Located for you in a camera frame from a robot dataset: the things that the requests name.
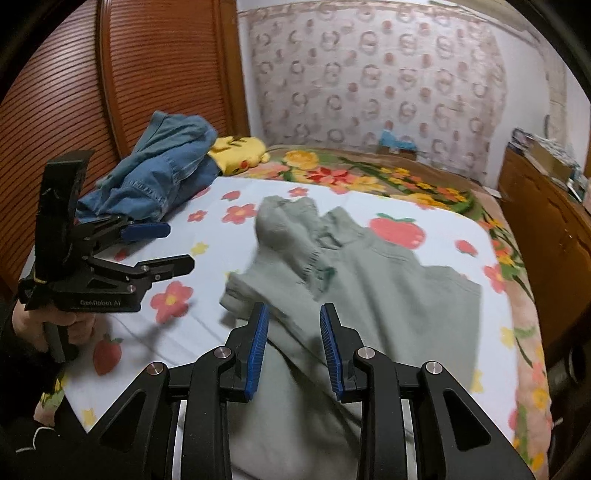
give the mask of floral bedsheet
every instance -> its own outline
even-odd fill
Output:
[[[240,176],[321,184],[335,193],[350,190],[408,200],[423,208],[443,208],[471,218],[491,237],[498,263],[486,273],[494,288],[506,291],[513,329],[502,329],[508,349],[518,349],[517,408],[509,418],[514,447],[538,480],[548,478],[547,454],[552,417],[540,326],[524,263],[495,199],[478,185],[394,155],[357,154],[282,145],[271,159]],[[470,245],[457,245],[470,254]],[[478,375],[473,392],[482,391]]]

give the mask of yellow plush toy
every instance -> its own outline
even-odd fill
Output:
[[[224,176],[242,173],[259,163],[268,162],[270,158],[267,147],[256,137],[218,138],[209,155]]]

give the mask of bedsheet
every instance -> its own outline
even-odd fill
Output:
[[[512,326],[503,328],[499,335],[507,349],[518,352],[517,404],[508,426],[515,432],[513,445],[536,478],[547,479],[552,417],[540,325],[523,260],[496,200],[471,181],[394,155],[296,145],[268,151],[269,163],[241,176],[321,184],[336,193],[357,191],[405,199],[425,208],[459,212],[488,233],[498,260],[497,286],[506,292],[512,310]]]
[[[167,218],[172,228],[168,238],[102,254],[132,265],[189,253],[196,267],[190,275],[155,283],[141,312],[101,318],[91,343],[67,367],[59,388],[85,429],[92,428],[146,364],[162,361],[173,367],[190,363],[225,342],[235,324],[219,299],[227,275],[245,270],[251,262],[256,250],[257,205],[274,194],[288,199],[309,196],[320,214],[342,206],[362,226],[378,214],[404,219],[406,228],[413,225],[413,239],[423,239],[414,250],[421,263],[451,266],[482,286],[478,362],[472,384],[465,387],[513,440],[510,419],[516,408],[518,364],[516,351],[507,348],[504,335],[512,331],[513,320],[498,257],[485,231],[462,215],[426,205],[310,184],[240,178],[217,179],[173,212]]]

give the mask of blue denim clothing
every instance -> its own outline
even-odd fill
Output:
[[[207,155],[216,138],[200,116],[156,112],[134,152],[78,201],[76,216],[82,222],[116,213],[160,221],[221,173]]]
[[[143,161],[186,143],[193,141],[207,143],[208,146],[204,152],[207,153],[216,138],[217,132],[201,116],[186,116],[180,113],[169,115],[156,110],[131,155],[121,160],[106,177],[98,180],[96,187],[107,189],[116,187]]]

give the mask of white bedsheet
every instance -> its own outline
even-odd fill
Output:
[[[482,286],[477,370],[473,384],[465,387],[511,441],[513,431],[506,419],[515,408],[517,357],[514,350],[504,347],[500,336],[502,327],[512,329],[511,309],[504,291],[497,293],[493,288],[491,272],[497,260],[490,238],[477,223],[445,210],[422,209],[410,202],[370,194],[337,194],[323,186],[226,177],[217,179],[206,193],[167,218],[172,228],[169,237],[136,247],[122,260],[134,265],[151,258],[192,254],[195,269],[184,277],[155,283],[140,312],[105,316],[90,344],[69,365],[64,389],[85,429],[92,428],[148,363],[162,361],[169,367],[191,363],[225,343],[232,322],[219,299],[228,272],[244,272],[256,251],[256,208],[265,196],[289,199],[302,194],[316,201],[321,215],[341,206],[362,226],[368,226],[377,213],[414,219],[419,229],[415,238],[424,233],[424,242],[414,250],[423,265],[448,265]],[[233,207],[244,206],[242,210],[253,216],[242,216],[244,222],[239,223],[239,209]],[[476,253],[462,253],[460,250],[471,250],[466,244],[458,248],[457,241],[462,240]],[[112,260],[119,250],[112,248],[101,257]],[[165,293],[173,281],[193,289],[186,301],[186,312],[177,308],[175,313],[184,313],[182,316],[158,323],[157,312],[164,307],[160,304],[159,309],[153,308],[151,302],[158,302],[152,299]],[[105,334],[111,340],[108,348]],[[117,363],[119,348],[121,358]]]

